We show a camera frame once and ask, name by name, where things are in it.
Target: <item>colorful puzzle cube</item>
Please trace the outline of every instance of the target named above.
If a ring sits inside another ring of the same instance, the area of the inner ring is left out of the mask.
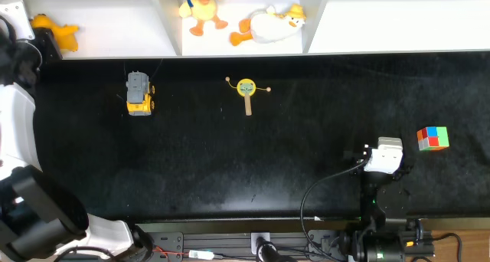
[[[446,127],[426,127],[416,133],[420,151],[437,151],[449,147]]]

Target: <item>black table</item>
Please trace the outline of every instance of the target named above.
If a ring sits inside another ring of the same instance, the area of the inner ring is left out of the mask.
[[[41,167],[91,214],[127,221],[295,218],[304,191],[340,172],[349,141],[405,140],[415,217],[490,215],[490,53],[62,61],[42,70]],[[129,116],[127,74],[152,76],[157,112]],[[259,87],[252,116],[232,84]],[[447,126],[450,148],[417,151]],[[306,214],[353,218],[359,184],[319,186]]]

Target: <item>toy truck cab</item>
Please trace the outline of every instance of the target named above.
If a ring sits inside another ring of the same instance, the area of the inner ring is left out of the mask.
[[[149,116],[155,109],[152,95],[155,87],[150,85],[148,75],[141,72],[132,72],[126,82],[128,88],[127,107],[131,116]]]

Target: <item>blue square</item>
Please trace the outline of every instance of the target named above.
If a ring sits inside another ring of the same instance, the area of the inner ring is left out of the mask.
[[[427,127],[427,136],[437,136],[437,128]]]

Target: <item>wooden handle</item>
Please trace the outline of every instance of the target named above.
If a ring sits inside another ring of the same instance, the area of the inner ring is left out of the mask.
[[[252,103],[250,102],[250,95],[248,93],[245,93],[245,114],[247,116],[252,115]]]

